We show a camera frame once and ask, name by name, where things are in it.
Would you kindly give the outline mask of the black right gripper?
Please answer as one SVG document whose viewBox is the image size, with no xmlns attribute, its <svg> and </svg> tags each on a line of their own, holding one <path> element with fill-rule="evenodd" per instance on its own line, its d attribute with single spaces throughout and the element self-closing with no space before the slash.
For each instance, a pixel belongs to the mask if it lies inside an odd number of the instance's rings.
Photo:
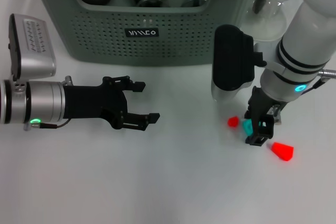
<svg viewBox="0 0 336 224">
<path fill-rule="evenodd" d="M 246 144 L 262 146 L 273 137 L 274 117 L 266 114 L 276 104 L 278 101 L 266 95 L 262 88 L 253 87 L 251 97 L 248 100 L 248 110 L 244 114 L 244 118 L 247 119 Z M 254 130 L 257 130 L 257 136 L 254 136 Z"/>
</svg>

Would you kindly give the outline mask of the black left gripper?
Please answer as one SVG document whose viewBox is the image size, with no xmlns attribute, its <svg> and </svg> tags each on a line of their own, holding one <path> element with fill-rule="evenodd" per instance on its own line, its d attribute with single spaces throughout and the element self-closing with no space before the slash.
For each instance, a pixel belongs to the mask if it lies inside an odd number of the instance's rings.
<svg viewBox="0 0 336 224">
<path fill-rule="evenodd" d="M 142 92 L 144 82 L 133 82 L 129 76 L 103 77 L 99 86 L 64 86 L 64 119 L 104 119 L 112 128 L 145 131 L 155 124 L 159 113 L 127 113 L 123 91 Z"/>
</svg>

